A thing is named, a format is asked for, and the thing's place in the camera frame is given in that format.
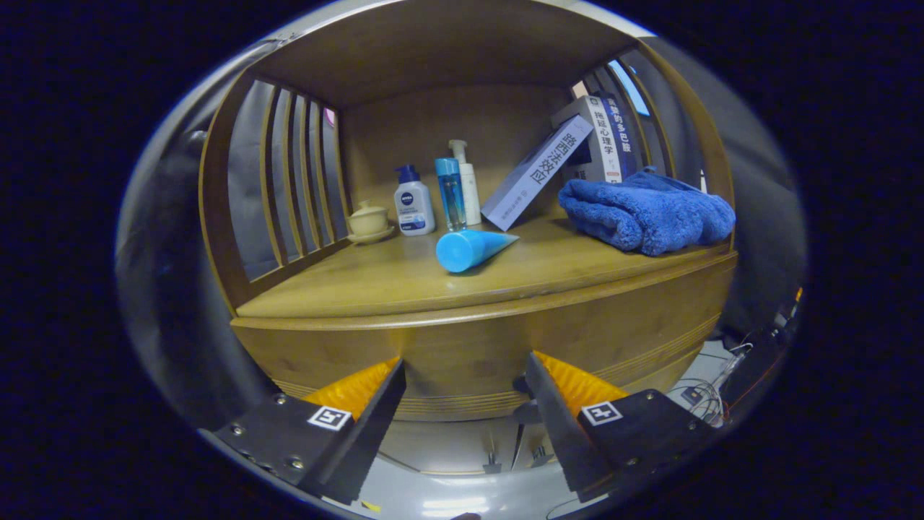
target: wooden shelf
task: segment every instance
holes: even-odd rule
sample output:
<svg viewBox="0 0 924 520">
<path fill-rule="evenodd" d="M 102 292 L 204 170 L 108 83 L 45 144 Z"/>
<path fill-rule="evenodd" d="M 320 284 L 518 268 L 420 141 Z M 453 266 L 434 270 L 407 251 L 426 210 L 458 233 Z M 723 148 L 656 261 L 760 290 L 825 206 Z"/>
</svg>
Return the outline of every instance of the wooden shelf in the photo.
<svg viewBox="0 0 924 520">
<path fill-rule="evenodd" d="M 491 224 L 473 229 L 497 230 Z M 352 244 L 240 305 L 240 317 L 380 316 L 515 301 L 633 277 L 725 254 L 727 243 L 651 258 L 574 230 L 564 212 L 510 230 L 520 240 L 458 275 L 436 260 L 444 234 Z"/>
<path fill-rule="evenodd" d="M 531 0 L 403 0 L 309 32 L 252 69 L 347 109 L 436 87 L 568 88 L 633 42 L 599 21 Z"/>
</svg>

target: blue tube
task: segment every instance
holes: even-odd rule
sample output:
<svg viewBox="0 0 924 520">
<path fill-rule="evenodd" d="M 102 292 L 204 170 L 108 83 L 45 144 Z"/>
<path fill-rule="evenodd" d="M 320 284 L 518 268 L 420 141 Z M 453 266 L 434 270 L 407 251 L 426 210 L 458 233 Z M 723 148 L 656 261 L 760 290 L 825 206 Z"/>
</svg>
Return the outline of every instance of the blue tube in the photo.
<svg viewBox="0 0 924 520">
<path fill-rule="evenodd" d="M 452 273 L 477 266 L 519 239 L 516 235 L 464 229 L 446 233 L 436 242 L 436 259 Z"/>
</svg>

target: wire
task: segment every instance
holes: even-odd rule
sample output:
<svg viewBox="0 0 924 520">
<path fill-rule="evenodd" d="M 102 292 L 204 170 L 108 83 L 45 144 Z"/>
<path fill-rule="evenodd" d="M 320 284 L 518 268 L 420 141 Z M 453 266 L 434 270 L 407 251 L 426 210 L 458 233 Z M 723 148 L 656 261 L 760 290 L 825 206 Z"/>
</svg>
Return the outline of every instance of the wire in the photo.
<svg viewBox="0 0 924 520">
<path fill-rule="evenodd" d="M 716 390 L 715 387 L 709 383 L 709 381 L 704 381 L 702 379 L 699 379 L 699 381 L 701 382 L 695 386 L 686 386 L 686 387 L 680 387 L 680 388 L 692 388 L 692 389 L 697 389 L 697 390 L 705 390 L 706 393 L 712 396 L 712 398 L 714 399 L 720 398 L 719 391 Z"/>
<path fill-rule="evenodd" d="M 677 387 L 677 388 L 675 388 L 675 389 L 670 389 L 670 390 L 667 392 L 667 394 L 670 394 L 670 393 L 673 392 L 673 391 L 686 390 L 686 389 L 699 389 L 699 388 L 701 388 L 701 387 L 702 387 L 702 385 L 696 385 L 696 386 L 687 385 L 687 386 L 685 386 L 685 387 Z"/>
<path fill-rule="evenodd" d="M 722 399 L 722 394 L 719 393 L 719 391 L 712 385 L 712 383 L 710 383 L 709 381 L 707 381 L 707 380 L 705 380 L 705 379 L 700 379 L 700 378 L 680 378 L 680 379 L 678 379 L 677 381 L 678 381 L 678 382 L 679 382 L 679 381 L 699 381 L 699 384 L 696 385 L 695 387 L 679 387 L 679 388 L 697 388 L 697 389 L 698 389 L 699 387 L 705 387 L 706 390 L 709 391 L 709 394 L 712 396 L 711 399 L 710 399 L 710 401 L 719 403 L 719 410 L 718 410 L 719 416 L 725 417 L 726 410 L 725 410 L 724 401 L 723 401 L 723 399 Z M 697 408 L 699 408 L 702 404 L 703 404 L 703 403 L 697 404 L 696 406 L 694 406 L 693 408 L 691 408 L 689 412 L 690 412 L 691 414 L 693 414 L 693 411 L 696 410 Z M 703 417 L 705 417 L 705 416 L 708 415 L 709 413 L 710 413 L 710 410 L 707 409 L 707 411 L 703 413 L 703 415 L 702 415 L 702 417 L 700 417 L 700 419 L 702 419 Z"/>
<path fill-rule="evenodd" d="M 555 507 L 553 507 L 552 509 L 550 509 L 548 513 L 545 514 L 545 520 L 549 520 L 549 515 L 552 514 L 552 511 L 558 509 L 559 507 L 562 507 L 563 505 L 566 505 L 566 504 L 569 504 L 569 503 L 571 503 L 571 502 L 573 502 L 573 501 L 576 501 L 576 500 L 580 500 L 580 498 L 571 499 L 571 500 L 569 500 L 569 501 L 563 501 L 562 503 L 556 505 Z"/>
<path fill-rule="evenodd" d="M 728 349 L 728 352 L 736 351 L 736 350 L 738 350 L 738 349 L 740 349 L 740 348 L 742 348 L 742 347 L 750 347 L 750 348 L 753 349 L 753 348 L 754 348 L 754 343 L 751 343 L 751 342 L 741 343 L 740 345 L 738 345 L 738 346 L 736 346 L 736 347 L 733 347 L 733 348 L 731 348 L 731 349 Z"/>
<path fill-rule="evenodd" d="M 714 413 L 716 412 L 716 410 L 712 409 L 712 404 L 713 404 L 714 402 L 719 402 L 719 400 L 717 400 L 717 399 L 712 399 L 712 398 L 707 399 L 706 401 L 701 402 L 700 404 L 697 404 L 696 406 L 694 406 L 694 407 L 690 410 L 690 413 L 693 414 L 693 415 L 694 415 L 696 418 L 698 418 L 699 420 L 704 421 L 704 420 L 706 420 L 706 415 L 714 414 Z M 696 415 L 694 412 L 696 412 L 699 408 L 702 408 L 703 406 L 705 406 L 706 409 L 703 411 L 702 415 Z"/>
<path fill-rule="evenodd" d="M 741 342 L 738 343 L 738 345 L 740 346 L 740 345 L 744 344 L 744 342 L 748 340 L 748 336 L 750 336 L 751 333 L 754 332 L 754 330 L 756 330 L 756 329 L 753 328 L 750 332 L 748 332 L 747 334 L 745 334 L 745 337 L 741 339 Z"/>
</svg>

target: shelf surface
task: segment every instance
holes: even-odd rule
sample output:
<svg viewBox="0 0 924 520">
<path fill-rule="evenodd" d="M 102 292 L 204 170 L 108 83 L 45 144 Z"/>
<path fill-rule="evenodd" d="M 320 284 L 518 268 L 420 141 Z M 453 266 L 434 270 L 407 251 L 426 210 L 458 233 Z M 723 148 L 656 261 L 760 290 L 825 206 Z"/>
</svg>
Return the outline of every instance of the shelf surface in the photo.
<svg viewBox="0 0 924 520">
<path fill-rule="evenodd" d="M 497 230 L 490 223 L 472 229 Z M 570 291 L 727 253 L 728 244 L 648 257 L 578 233 L 564 213 L 510 229 L 520 239 L 460 274 L 436 260 L 444 234 L 351 244 L 240 305 L 241 317 L 387 316 L 498 303 Z"/>
</svg>

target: book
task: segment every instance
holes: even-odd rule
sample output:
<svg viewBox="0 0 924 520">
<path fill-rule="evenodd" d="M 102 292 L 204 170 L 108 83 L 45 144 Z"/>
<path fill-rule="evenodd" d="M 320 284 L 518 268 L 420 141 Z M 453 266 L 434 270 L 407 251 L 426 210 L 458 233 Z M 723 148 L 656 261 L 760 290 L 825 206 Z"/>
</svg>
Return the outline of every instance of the book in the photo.
<svg viewBox="0 0 924 520">
<path fill-rule="evenodd" d="M 625 104 L 609 93 L 583 95 L 552 116 L 557 126 L 580 114 L 593 124 L 593 136 L 574 152 L 562 169 L 566 180 L 622 182 L 638 171 L 632 151 L 635 139 L 629 122 L 624 119 Z"/>
<path fill-rule="evenodd" d="M 593 126 L 581 115 L 563 121 L 507 175 L 488 198 L 481 214 L 498 228 L 510 229 L 592 131 Z"/>
</svg>

